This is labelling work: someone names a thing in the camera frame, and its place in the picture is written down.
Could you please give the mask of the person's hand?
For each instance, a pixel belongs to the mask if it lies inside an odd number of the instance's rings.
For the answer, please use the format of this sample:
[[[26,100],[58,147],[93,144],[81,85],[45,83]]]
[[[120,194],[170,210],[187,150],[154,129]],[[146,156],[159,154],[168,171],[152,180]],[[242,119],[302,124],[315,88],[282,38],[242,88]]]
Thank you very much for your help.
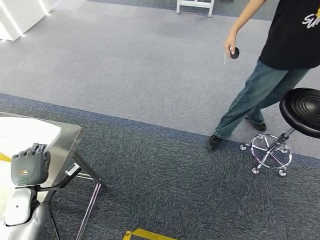
[[[223,44],[224,51],[229,58],[235,52],[236,35],[236,31],[230,31]]]

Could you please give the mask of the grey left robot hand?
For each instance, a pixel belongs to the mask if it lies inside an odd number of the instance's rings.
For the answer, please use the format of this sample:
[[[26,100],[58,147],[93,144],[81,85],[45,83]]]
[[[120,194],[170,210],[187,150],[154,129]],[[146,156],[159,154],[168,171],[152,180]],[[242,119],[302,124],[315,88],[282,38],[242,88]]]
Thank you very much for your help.
[[[32,147],[14,155],[11,161],[11,179],[16,186],[40,185],[49,176],[51,154],[46,144]]]

